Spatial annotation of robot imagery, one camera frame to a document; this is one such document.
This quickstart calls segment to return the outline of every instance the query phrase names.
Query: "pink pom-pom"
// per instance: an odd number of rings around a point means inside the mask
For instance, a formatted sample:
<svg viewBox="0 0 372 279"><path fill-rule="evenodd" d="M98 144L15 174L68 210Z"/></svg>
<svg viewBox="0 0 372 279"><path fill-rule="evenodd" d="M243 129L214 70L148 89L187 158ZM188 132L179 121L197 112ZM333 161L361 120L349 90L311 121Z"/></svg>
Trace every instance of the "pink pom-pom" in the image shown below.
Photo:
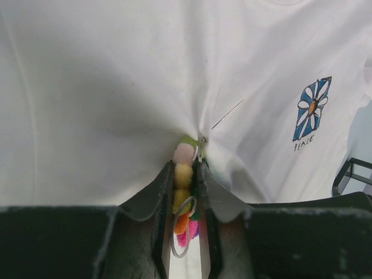
<svg viewBox="0 0 372 279"><path fill-rule="evenodd" d="M176 164L192 165L195 150L190 144L179 144L176 151L174 151L173 162Z"/></svg>
<svg viewBox="0 0 372 279"><path fill-rule="evenodd" d="M190 220L190 222L188 223L188 229L190 231L190 239L193 239L198 231L198 221ZM177 242L180 247L182 248L186 247L187 244L186 232L177 235Z"/></svg>

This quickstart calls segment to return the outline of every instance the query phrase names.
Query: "orange flower center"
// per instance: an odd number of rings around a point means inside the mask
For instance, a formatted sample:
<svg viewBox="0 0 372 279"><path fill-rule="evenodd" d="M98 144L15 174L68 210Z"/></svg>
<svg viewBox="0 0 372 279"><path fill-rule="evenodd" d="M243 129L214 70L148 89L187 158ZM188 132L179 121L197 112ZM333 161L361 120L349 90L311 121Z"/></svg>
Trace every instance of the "orange flower center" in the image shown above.
<svg viewBox="0 0 372 279"><path fill-rule="evenodd" d="M315 101L313 101L311 104L310 104L310 107L309 107L309 114L313 114L314 112L314 109L315 109Z"/></svg>

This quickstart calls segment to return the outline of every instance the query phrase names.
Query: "flower graphic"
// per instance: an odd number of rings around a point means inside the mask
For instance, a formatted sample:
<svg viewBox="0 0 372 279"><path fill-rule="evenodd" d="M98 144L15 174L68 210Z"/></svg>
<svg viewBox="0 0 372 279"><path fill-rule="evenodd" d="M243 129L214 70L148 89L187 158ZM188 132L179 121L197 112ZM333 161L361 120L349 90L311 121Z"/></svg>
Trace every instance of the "flower graphic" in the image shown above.
<svg viewBox="0 0 372 279"><path fill-rule="evenodd" d="M332 77L322 78L307 86L297 104L298 116L293 141L299 141L319 128L321 113L328 102Z"/></svg>

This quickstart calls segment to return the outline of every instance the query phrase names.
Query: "white t-shirt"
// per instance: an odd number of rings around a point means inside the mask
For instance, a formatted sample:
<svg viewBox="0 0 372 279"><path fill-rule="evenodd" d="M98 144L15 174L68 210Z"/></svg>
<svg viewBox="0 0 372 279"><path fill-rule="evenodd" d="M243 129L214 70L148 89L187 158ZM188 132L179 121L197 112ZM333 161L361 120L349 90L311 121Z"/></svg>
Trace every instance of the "white t-shirt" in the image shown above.
<svg viewBox="0 0 372 279"><path fill-rule="evenodd" d="M372 94L370 0L0 8L2 205L122 203L184 133L247 202L326 198Z"/></svg>

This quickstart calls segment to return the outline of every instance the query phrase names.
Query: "flower print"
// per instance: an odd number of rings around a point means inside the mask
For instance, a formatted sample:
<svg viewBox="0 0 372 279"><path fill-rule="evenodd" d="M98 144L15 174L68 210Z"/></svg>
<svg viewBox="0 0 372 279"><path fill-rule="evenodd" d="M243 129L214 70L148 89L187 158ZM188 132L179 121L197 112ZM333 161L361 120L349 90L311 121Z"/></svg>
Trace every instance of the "flower print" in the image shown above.
<svg viewBox="0 0 372 279"><path fill-rule="evenodd" d="M321 113L328 102L332 77L322 78L307 86L297 104L298 116L293 141L300 140L319 128Z"/></svg>

